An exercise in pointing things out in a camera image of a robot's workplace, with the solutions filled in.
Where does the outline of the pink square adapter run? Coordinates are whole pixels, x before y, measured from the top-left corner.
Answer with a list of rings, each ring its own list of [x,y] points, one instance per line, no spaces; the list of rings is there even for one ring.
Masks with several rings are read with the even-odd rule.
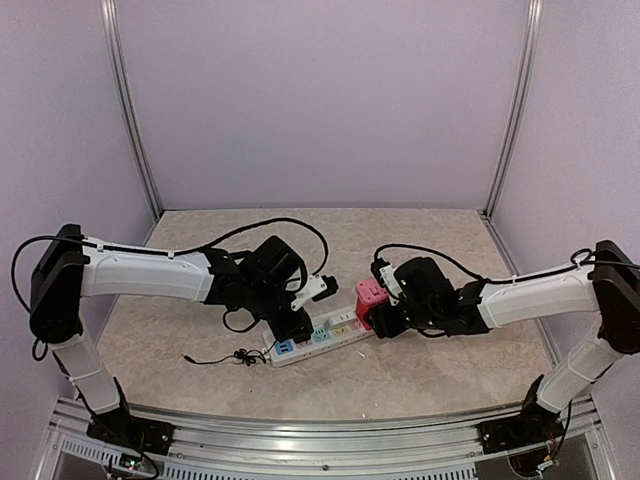
[[[358,302],[364,306],[377,306],[389,299],[387,291],[373,277],[358,282],[355,291]]]

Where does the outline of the red cube socket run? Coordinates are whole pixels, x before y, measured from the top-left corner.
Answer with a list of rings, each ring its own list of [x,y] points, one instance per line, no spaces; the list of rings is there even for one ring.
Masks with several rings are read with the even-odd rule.
[[[379,301],[369,301],[364,298],[358,298],[356,302],[356,317],[367,331],[372,330],[372,326],[367,320],[368,312],[380,304]]]

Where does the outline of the white power strip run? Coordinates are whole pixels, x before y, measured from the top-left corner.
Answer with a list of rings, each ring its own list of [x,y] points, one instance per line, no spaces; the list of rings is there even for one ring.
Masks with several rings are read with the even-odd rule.
[[[312,318],[313,331],[306,342],[292,339],[276,341],[272,333],[263,333],[263,353],[275,368],[289,366],[332,350],[336,350],[374,335],[361,321],[354,307],[346,307]]]

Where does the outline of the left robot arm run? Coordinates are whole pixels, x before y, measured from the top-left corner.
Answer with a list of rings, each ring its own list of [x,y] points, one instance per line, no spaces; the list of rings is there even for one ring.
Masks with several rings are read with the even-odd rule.
[[[85,297],[168,297],[244,309],[269,324],[277,341],[305,341],[312,332],[303,306],[317,300],[326,281],[281,238],[253,251],[229,253],[218,240],[187,250],[153,250],[86,237],[64,226],[32,274],[30,328],[47,345],[68,381],[101,415],[102,430],[121,445],[140,434],[137,418],[80,319]]]

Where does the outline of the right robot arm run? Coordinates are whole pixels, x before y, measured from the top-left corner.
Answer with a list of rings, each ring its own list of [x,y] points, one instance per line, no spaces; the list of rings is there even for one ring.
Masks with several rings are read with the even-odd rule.
[[[486,334],[516,322],[568,313],[595,313],[599,323],[549,373],[530,386],[511,426],[523,444],[535,442],[560,413],[619,359],[639,352],[639,266],[612,241],[580,249],[567,264],[509,279],[471,270],[456,288],[437,261],[452,257],[418,247],[398,267],[379,252],[370,269],[388,300],[367,313],[376,335],[412,329],[428,338]]]

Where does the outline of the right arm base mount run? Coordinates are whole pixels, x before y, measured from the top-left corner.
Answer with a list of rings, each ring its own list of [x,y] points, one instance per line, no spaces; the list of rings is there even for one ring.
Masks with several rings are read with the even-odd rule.
[[[532,403],[516,415],[481,422],[477,431],[483,453],[492,454],[559,439],[564,426],[558,413]]]

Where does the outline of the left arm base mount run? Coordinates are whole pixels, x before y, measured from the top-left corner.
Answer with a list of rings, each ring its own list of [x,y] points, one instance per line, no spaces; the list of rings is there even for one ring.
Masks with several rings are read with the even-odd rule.
[[[91,418],[86,431],[90,438],[137,452],[168,455],[175,430],[171,423],[133,416],[127,406],[102,414],[88,404],[85,408]]]

